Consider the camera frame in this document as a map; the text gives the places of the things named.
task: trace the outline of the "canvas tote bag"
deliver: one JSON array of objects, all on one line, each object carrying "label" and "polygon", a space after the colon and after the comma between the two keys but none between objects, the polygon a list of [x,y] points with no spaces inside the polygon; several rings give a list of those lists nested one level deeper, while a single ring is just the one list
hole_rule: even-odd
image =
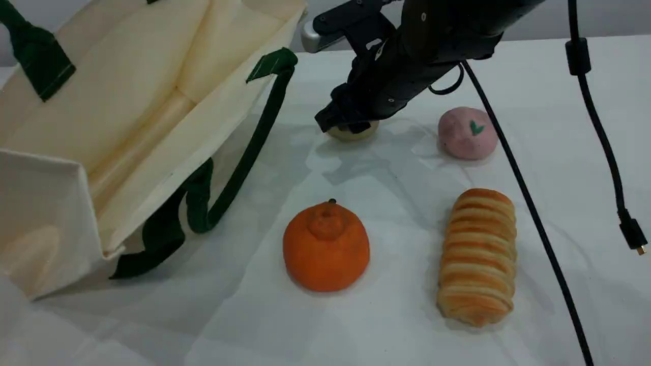
[{"label": "canvas tote bag", "polygon": [[[143,274],[206,232],[269,134],[297,62],[302,0],[94,0],[54,35],[0,0],[20,62],[0,92],[0,270],[30,298],[118,259]],[[273,80],[208,207],[211,156]],[[144,224],[145,250],[122,255]]]}]

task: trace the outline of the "white tablecloth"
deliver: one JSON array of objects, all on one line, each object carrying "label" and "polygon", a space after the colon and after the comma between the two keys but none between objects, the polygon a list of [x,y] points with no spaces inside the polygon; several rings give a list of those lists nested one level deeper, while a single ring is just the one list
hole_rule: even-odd
[{"label": "white tablecloth", "polygon": [[[590,40],[594,99],[631,213],[651,238],[651,36]],[[2,365],[580,365],[557,281],[503,151],[462,163],[437,147],[437,121],[481,108],[467,80],[422,93],[368,141],[343,145],[314,114],[345,80],[351,52],[300,55],[278,125],[218,227],[192,236],[155,272],[87,281],[27,303],[0,279]],[[651,255],[630,251],[613,187],[564,40],[503,42],[472,62],[518,159],[598,365],[646,365]],[[453,82],[456,72],[437,84]],[[232,167],[262,104],[223,148]],[[436,274],[447,212],[464,189],[509,195],[518,209],[515,310],[472,330],[441,317]],[[371,262],[350,290],[314,295],[284,269],[284,229],[329,198],[367,227]]]}]

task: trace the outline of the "black cable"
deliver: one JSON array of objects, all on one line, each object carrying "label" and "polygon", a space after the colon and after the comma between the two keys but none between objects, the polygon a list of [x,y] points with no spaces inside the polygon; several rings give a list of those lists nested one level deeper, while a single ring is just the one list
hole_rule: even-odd
[{"label": "black cable", "polygon": [[[574,48],[575,54],[579,53],[579,21],[577,18],[577,8],[576,0],[568,0],[568,12],[570,14],[570,38],[572,42],[572,47]],[[617,212],[622,213],[626,211],[626,205],[624,204],[624,187],[622,186],[622,178],[619,174],[619,168],[617,167],[617,161],[615,160],[615,154],[613,149],[608,141],[606,132],[603,129],[602,122],[597,114],[597,109],[594,106],[592,101],[592,95],[590,93],[590,87],[588,86],[588,80],[585,77],[585,72],[578,72],[576,75],[579,79],[579,87],[581,88],[581,94],[583,95],[583,101],[585,102],[585,107],[588,109],[588,114],[590,115],[590,120],[594,126],[594,130],[599,137],[599,141],[602,144],[603,151],[606,154],[606,160],[608,160],[608,167],[610,168],[611,175],[613,176],[613,186],[615,187],[615,201],[617,205]]]},{"label": "black cable", "polygon": [[570,67],[570,74],[576,76],[579,80],[579,87],[583,95],[585,107],[588,109],[590,120],[594,127],[599,142],[602,144],[603,152],[608,161],[608,168],[610,168],[611,176],[613,177],[613,187],[615,188],[615,202],[617,205],[617,215],[620,220],[620,229],[626,243],[630,249],[637,250],[638,254],[646,253],[645,245],[647,244],[644,232],[638,224],[636,219],[631,217],[631,214],[626,209],[624,202],[624,187],[622,185],[622,177],[617,167],[615,160],[615,153],[608,141],[606,132],[603,129],[602,122],[597,114],[597,109],[594,107],[592,95],[590,94],[590,87],[585,74],[590,72],[592,65],[590,64],[590,52],[588,49],[588,40],[579,36],[579,20],[577,18],[576,0],[568,0],[568,13],[570,15],[570,40],[565,43],[565,51],[567,52],[568,65]]},{"label": "black cable", "polygon": [[585,364],[588,366],[592,366],[594,365],[594,362],[592,361],[592,355],[590,354],[588,341],[585,338],[585,333],[583,332],[583,326],[581,325],[581,320],[579,319],[579,313],[576,311],[576,306],[574,305],[572,294],[570,294],[570,288],[568,287],[568,284],[565,281],[565,277],[563,276],[561,266],[559,264],[558,259],[556,259],[556,254],[554,254],[554,249],[551,247],[551,243],[549,242],[549,238],[547,237],[547,232],[545,231],[545,227],[542,225],[542,220],[540,219],[538,210],[536,209],[536,206],[533,203],[531,194],[529,194],[529,189],[527,188],[527,184],[525,183],[525,180],[522,177],[522,173],[520,172],[518,163],[516,162],[516,159],[513,156],[513,152],[511,151],[511,148],[508,146],[508,141],[506,141],[506,136],[504,136],[502,127],[500,127],[499,122],[497,121],[497,117],[495,116],[495,112],[493,112],[493,108],[488,102],[488,98],[486,97],[486,94],[484,93],[484,90],[482,89],[479,80],[475,76],[475,73],[473,72],[472,68],[470,67],[467,61],[464,60],[461,62],[461,64],[465,68],[465,71],[468,73],[470,80],[473,82],[473,85],[477,90],[477,94],[479,94],[479,98],[482,100],[482,103],[484,104],[484,108],[486,108],[486,112],[488,113],[488,116],[490,117],[493,126],[495,126],[495,132],[497,133],[497,136],[502,144],[502,147],[504,148],[504,152],[506,153],[506,158],[508,159],[508,162],[511,165],[513,174],[516,176],[516,180],[518,181],[518,185],[520,186],[522,195],[524,196],[525,201],[527,202],[527,207],[529,207],[529,212],[531,213],[533,222],[536,225],[538,234],[540,235],[542,245],[545,248],[547,257],[549,257],[551,268],[553,269],[554,274],[556,275],[556,279],[559,282],[559,286],[561,287],[561,292],[563,293],[565,304],[567,305],[568,311],[570,312],[570,318],[572,319],[572,324],[574,325],[576,336],[579,339],[579,346],[581,347],[581,352],[583,353],[583,359],[585,360]]},{"label": "black cable", "polygon": [[461,66],[461,64],[458,64],[457,66],[459,67],[459,78],[454,82],[454,84],[452,84],[451,87],[438,91],[432,88],[430,85],[427,87],[427,89],[429,89],[429,91],[434,95],[448,95],[452,94],[454,91],[456,91],[456,89],[459,89],[461,84],[464,82],[464,68]]}]

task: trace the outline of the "green check mark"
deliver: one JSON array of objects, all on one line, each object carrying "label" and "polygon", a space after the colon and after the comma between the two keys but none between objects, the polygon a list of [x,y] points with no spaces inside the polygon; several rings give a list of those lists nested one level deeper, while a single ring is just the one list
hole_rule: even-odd
[{"label": "green check mark", "polygon": [[473,132],[473,136],[477,136],[478,134],[481,134],[482,131],[484,130],[484,127],[486,126],[481,126],[477,127],[477,123],[473,120],[470,121],[470,130]]}]

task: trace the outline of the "pink ball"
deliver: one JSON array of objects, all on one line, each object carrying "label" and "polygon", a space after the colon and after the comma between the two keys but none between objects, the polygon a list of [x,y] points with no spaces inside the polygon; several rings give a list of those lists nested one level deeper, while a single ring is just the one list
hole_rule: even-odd
[{"label": "pink ball", "polygon": [[497,147],[497,134],[486,112],[458,107],[447,111],[439,122],[439,142],[455,158],[487,158]]}]

